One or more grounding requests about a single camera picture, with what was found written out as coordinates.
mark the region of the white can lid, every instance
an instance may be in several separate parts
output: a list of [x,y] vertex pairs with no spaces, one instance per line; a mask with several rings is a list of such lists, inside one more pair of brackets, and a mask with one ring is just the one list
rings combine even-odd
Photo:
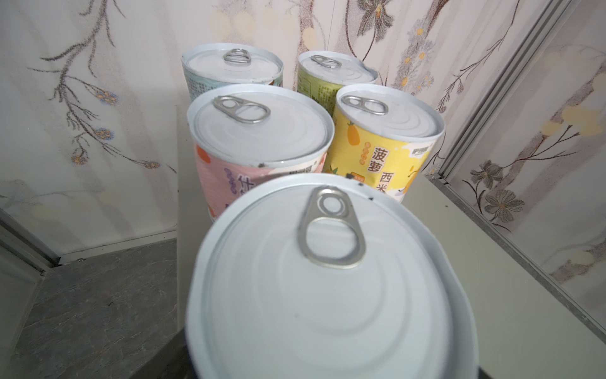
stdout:
[[196,46],[183,54],[182,62],[198,76],[227,83],[269,82],[284,69],[269,51],[240,44]]
[[374,83],[379,74],[351,55],[310,51],[299,55],[299,65],[316,78],[342,84]]
[[434,141],[444,133],[444,120],[438,112],[414,96],[389,87],[343,87],[337,92],[336,106],[359,127],[397,141]]
[[318,103],[262,84],[207,91],[190,105],[187,121],[194,140],[209,154],[252,167],[309,161],[326,151],[335,135],[330,115]]
[[[217,220],[198,254],[185,328],[205,379],[462,377],[444,374],[460,346],[432,248],[413,216],[358,184],[275,179]],[[319,219],[327,215],[338,220]]]

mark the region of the gray floor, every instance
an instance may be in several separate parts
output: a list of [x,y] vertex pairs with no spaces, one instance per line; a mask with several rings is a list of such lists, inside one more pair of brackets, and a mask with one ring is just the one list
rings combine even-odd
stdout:
[[5,377],[123,379],[175,334],[176,241],[57,267]]

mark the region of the pull ring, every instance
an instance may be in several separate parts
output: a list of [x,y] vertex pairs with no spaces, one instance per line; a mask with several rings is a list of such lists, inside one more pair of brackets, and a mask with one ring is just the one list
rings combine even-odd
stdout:
[[[379,100],[352,95],[343,96],[341,100],[350,107],[358,108],[374,115],[384,116],[387,114],[387,112],[389,112],[389,107],[387,106],[387,104]],[[383,108],[383,111],[368,108],[368,103],[379,104]]]
[[[329,210],[324,204],[327,198],[336,198],[339,201],[340,208],[338,210]],[[311,251],[307,245],[307,229],[309,225],[319,220],[337,220],[350,227],[355,233],[358,242],[355,250],[342,258],[320,257]],[[318,187],[313,191],[305,217],[303,217],[303,222],[299,225],[297,240],[301,252],[310,261],[333,269],[351,269],[356,267],[362,263],[362,259],[366,254],[366,240],[358,223],[356,212],[353,210],[351,199],[345,192],[336,187]]]
[[338,69],[341,67],[341,62],[324,55],[312,55],[311,60],[326,67],[327,69]]
[[231,49],[223,55],[223,59],[230,63],[249,64],[250,53],[244,49]]
[[[234,120],[244,122],[246,124],[256,124],[257,122],[261,122],[268,118],[271,114],[271,110],[267,106],[258,102],[237,98],[235,96],[217,96],[213,100],[213,105],[215,108],[222,111],[224,114],[228,115]],[[242,118],[238,116],[237,112],[244,107],[261,108],[263,110],[263,115],[255,119]]]

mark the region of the floral wallpaper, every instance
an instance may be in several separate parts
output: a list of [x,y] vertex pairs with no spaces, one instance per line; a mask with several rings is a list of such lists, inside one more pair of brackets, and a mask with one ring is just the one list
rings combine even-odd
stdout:
[[302,52],[357,56],[442,113],[435,171],[547,3],[2,2],[0,208],[60,255],[174,229],[175,130],[189,104],[180,56],[209,42],[274,52],[286,88]]
[[580,2],[449,182],[606,327],[605,18]]

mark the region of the can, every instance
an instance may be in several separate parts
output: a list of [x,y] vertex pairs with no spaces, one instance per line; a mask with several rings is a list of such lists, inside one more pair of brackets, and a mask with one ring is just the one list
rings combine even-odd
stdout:
[[321,172],[335,136],[312,99],[261,84],[234,84],[197,97],[187,111],[195,159],[215,220],[236,198],[281,175]]
[[428,104],[374,84],[340,89],[333,119],[335,140],[325,172],[349,176],[398,201],[444,133],[444,120]]
[[332,116],[335,96],[343,86],[375,83],[379,73],[351,55],[311,51],[299,55],[297,92],[309,96]]
[[284,63],[259,47],[240,44],[199,45],[181,56],[191,100],[229,84],[268,84],[282,87]]
[[444,250],[389,196],[291,175],[236,200],[198,252],[198,377],[472,379],[478,338]]

